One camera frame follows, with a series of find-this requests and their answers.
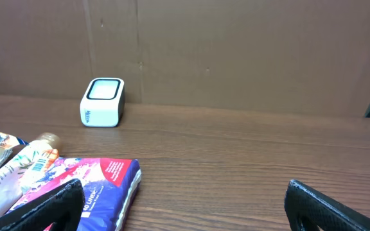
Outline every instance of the wooden tabletop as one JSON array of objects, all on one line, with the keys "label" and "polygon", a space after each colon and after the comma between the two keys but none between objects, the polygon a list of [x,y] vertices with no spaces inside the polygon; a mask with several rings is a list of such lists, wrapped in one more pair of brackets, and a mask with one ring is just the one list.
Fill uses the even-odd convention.
[{"label": "wooden tabletop", "polygon": [[288,230],[291,179],[370,217],[370,119],[127,104],[119,127],[86,128],[78,100],[0,96],[0,131],[138,159],[126,230]]}]

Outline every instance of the white cube device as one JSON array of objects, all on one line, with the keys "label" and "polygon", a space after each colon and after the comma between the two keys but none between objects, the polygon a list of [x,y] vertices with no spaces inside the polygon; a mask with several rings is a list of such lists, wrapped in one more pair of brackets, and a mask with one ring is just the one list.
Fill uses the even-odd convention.
[{"label": "white cube device", "polygon": [[81,121],[85,126],[118,125],[125,105],[125,88],[119,78],[96,78],[81,100]]}]

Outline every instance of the beige cap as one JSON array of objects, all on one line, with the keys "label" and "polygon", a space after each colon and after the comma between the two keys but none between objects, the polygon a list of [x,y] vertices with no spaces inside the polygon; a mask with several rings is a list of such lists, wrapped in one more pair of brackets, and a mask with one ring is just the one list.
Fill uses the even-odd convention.
[{"label": "beige cap", "polygon": [[51,148],[57,149],[58,151],[60,151],[61,146],[62,146],[61,139],[57,135],[49,133],[49,132],[44,132],[40,134],[36,138],[36,140],[44,141],[48,143],[51,146]]}]

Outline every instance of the brown wall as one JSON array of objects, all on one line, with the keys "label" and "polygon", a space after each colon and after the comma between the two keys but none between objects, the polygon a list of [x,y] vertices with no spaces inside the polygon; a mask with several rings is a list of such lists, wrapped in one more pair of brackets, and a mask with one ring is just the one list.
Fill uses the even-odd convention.
[{"label": "brown wall", "polygon": [[363,116],[370,1],[0,0],[0,94]]}]

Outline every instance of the device screen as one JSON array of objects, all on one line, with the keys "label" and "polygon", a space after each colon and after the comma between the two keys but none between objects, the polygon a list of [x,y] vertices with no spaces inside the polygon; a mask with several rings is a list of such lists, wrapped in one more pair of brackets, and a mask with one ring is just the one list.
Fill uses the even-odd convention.
[{"label": "device screen", "polygon": [[116,96],[119,80],[95,80],[88,93],[88,99],[113,99]]}]

